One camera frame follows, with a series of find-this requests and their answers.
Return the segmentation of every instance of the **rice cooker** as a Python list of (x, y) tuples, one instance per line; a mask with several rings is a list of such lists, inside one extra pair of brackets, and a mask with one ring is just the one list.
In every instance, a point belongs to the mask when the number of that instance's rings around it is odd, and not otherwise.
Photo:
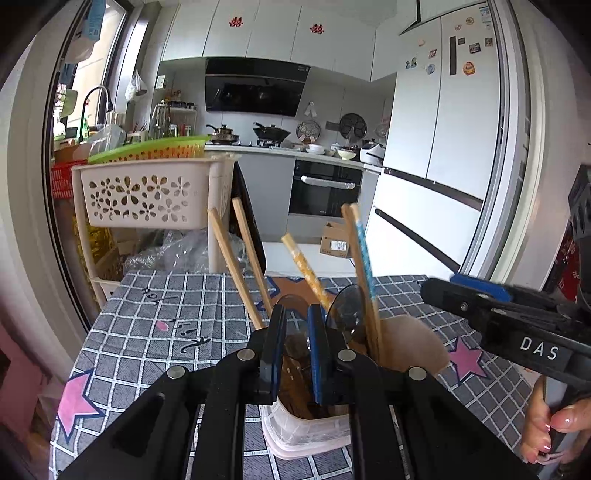
[(359, 158), (363, 163), (381, 166), (384, 162), (385, 153), (386, 149), (374, 139), (371, 139), (361, 147)]

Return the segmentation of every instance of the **white countertop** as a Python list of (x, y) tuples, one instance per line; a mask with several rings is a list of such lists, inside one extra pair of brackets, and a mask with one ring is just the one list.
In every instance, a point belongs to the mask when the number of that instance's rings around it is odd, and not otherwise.
[(316, 161), (320, 163), (328, 163), (331, 165), (338, 165), (339, 167), (356, 168), (357, 170), (365, 170), (373, 173), (381, 173), (382, 167), (361, 163), (352, 160), (343, 160), (342, 158), (329, 157), (327, 155), (314, 155), (308, 152), (299, 152), (296, 150), (289, 150), (288, 148), (261, 148), (261, 147), (246, 147), (241, 145), (205, 145), (206, 151), (227, 151), (240, 152), (256, 155), (279, 155), (282, 157), (295, 157), (301, 160)]

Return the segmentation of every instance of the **pink star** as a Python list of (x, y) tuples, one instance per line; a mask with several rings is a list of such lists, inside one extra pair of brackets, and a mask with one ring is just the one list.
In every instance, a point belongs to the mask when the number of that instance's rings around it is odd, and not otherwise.
[(60, 407), (57, 409), (57, 419), (66, 437), (66, 443), (70, 441), (74, 432), (74, 424), (78, 418), (104, 417), (92, 400), (85, 394), (92, 377), (93, 369), (74, 375), (66, 383), (64, 393), (61, 396)]
[(449, 358), (454, 367), (456, 367), (458, 384), (467, 380), (470, 377), (470, 374), (488, 378), (488, 375), (478, 363), (482, 353), (482, 350), (478, 347), (474, 349), (468, 348), (462, 337), (456, 337), (456, 346), (451, 352), (449, 352)]

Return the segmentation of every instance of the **white bowl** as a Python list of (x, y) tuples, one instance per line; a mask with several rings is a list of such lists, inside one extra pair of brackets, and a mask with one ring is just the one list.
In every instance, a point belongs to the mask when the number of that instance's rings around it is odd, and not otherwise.
[(354, 158), (355, 155), (357, 155), (357, 153), (351, 152), (349, 150), (337, 150), (337, 153), (343, 160), (351, 160), (351, 158)]
[(322, 145), (310, 144), (308, 145), (306, 150), (308, 151), (308, 153), (313, 153), (315, 155), (322, 155), (324, 153), (324, 147)]

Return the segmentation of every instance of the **table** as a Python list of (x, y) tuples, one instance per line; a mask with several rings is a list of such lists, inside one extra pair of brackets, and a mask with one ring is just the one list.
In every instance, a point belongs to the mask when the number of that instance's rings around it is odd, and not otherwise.
[[(439, 375), (441, 383), (517, 452), (531, 387), (513, 364), (478, 348), (479, 334), (466, 320), (422, 302), (418, 292), (425, 279), (376, 278), (380, 315), (406, 313), (432, 328), (453, 360)], [(254, 278), (246, 282), (260, 301)], [(268, 277), (268, 282), (270, 294), (282, 296), (295, 293), (303, 280)], [(333, 293), (353, 282), (354, 278), (322, 279)], [(227, 275), (126, 275), (89, 332), (66, 385), (51, 439), (50, 478), (56, 478), (169, 367), (207, 368), (244, 348), (251, 330)], [(281, 460), (267, 449), (258, 407), (248, 406), (246, 415), (245, 480), (353, 478), (350, 447)], [(450, 468), (457, 467), (457, 459), (449, 462)]]

